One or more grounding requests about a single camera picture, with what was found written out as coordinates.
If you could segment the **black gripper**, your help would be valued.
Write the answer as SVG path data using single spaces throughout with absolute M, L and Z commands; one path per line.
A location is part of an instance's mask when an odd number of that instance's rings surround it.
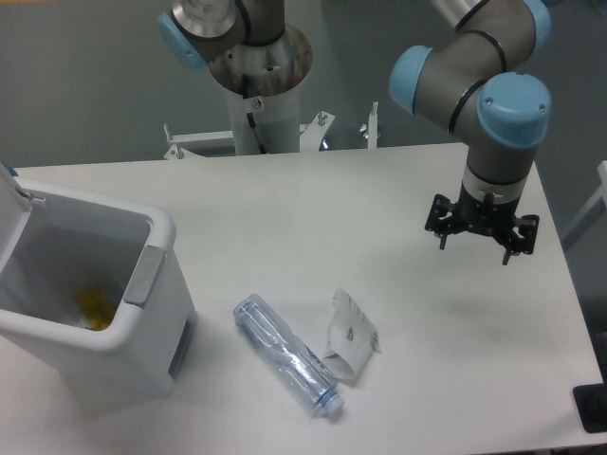
M 515 216 L 519 202 L 500 203 L 496 193 L 473 196 L 462 185 L 457 203 L 442 194 L 434 197 L 424 229 L 439 239 L 441 250 L 449 236 L 462 232 L 492 237 L 505 250 L 502 265 L 508 265 L 512 256 L 534 252 L 539 230 L 538 215 Z

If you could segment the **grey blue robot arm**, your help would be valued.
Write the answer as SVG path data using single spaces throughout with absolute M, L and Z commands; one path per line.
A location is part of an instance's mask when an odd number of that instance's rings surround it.
M 436 195 L 425 228 L 440 241 L 462 232 L 494 239 L 507 257 L 531 254 L 540 219 L 518 216 L 542 143 L 551 96 L 517 72 L 551 30 L 541 1 L 439 1 L 454 41 L 416 45 L 395 62 L 388 91 L 412 115 L 467 145 L 456 201 Z M 239 155 L 303 149 L 300 88 L 312 66 L 307 38 L 281 1 L 177 1 L 161 13 L 167 46 L 191 69 L 208 68 L 227 95 Z

